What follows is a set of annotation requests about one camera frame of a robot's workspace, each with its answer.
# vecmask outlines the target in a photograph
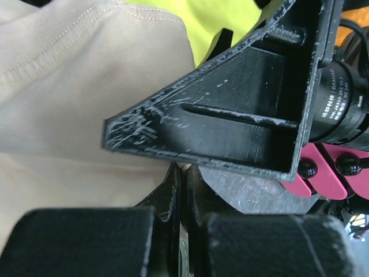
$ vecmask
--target yellow-green fabric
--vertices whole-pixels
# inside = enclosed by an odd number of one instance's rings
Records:
[[[128,0],[165,9],[179,16],[186,28],[195,66],[208,57],[223,28],[232,30],[232,45],[258,22],[261,9],[253,0]]]

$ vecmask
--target black screw head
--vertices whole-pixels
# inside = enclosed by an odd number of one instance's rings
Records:
[[[355,176],[362,171],[360,159],[354,155],[343,155],[336,160],[336,169],[343,176]]]
[[[298,174],[304,178],[309,179],[318,173],[318,166],[314,163],[313,160],[307,158],[301,158],[299,167],[298,167]]]

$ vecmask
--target textured gray surface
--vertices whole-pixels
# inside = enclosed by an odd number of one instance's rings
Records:
[[[364,242],[353,239],[351,245],[358,261],[363,265],[364,276],[369,276],[369,232],[365,233],[364,238],[366,239]]]
[[[206,183],[244,214],[304,214],[319,195],[303,199],[276,181],[200,167]]]

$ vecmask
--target black cable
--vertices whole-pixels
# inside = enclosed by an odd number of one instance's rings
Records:
[[[341,19],[340,25],[354,30],[357,33],[357,35],[361,38],[362,46],[360,50],[360,57],[357,62],[357,67],[362,77],[369,78],[369,47],[364,31],[359,25],[357,25],[355,22],[351,20]]]
[[[361,38],[358,37],[356,32],[350,33],[345,38],[342,45],[338,47],[337,53],[339,55],[337,55],[337,58],[339,58],[339,61],[347,62],[349,65],[353,65],[355,62],[355,59],[360,54],[360,43],[361,43]]]

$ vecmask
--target black knob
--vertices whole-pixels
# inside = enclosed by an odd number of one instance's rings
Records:
[[[345,154],[336,160],[336,169],[343,176],[355,176],[367,168],[369,168],[369,158],[359,159],[353,154]]]
[[[299,167],[298,167],[298,174],[304,178],[309,179],[314,177],[318,173],[318,166],[314,163],[313,160],[307,158],[301,158]]]

